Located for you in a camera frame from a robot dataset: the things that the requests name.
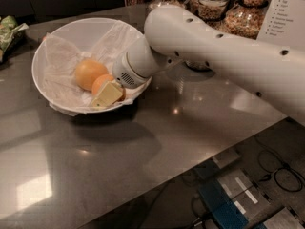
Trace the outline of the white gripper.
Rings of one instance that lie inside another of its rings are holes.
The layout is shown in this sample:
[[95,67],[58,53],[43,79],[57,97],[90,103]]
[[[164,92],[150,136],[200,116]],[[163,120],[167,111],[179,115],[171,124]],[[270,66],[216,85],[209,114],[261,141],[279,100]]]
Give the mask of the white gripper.
[[[112,76],[123,87],[135,89],[148,81],[148,78],[137,74],[128,59],[128,53],[122,52],[112,65]],[[124,89],[115,81],[106,81],[99,88],[91,105],[96,108],[107,108],[118,101],[124,94]]]

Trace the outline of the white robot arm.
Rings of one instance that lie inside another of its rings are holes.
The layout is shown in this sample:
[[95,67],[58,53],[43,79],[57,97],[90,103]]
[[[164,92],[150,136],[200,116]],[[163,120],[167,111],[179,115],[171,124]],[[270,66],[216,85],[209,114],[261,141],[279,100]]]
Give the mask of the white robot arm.
[[205,65],[305,123],[305,52],[217,31],[178,6],[151,11],[144,35],[115,59],[111,73],[135,89],[182,61]]

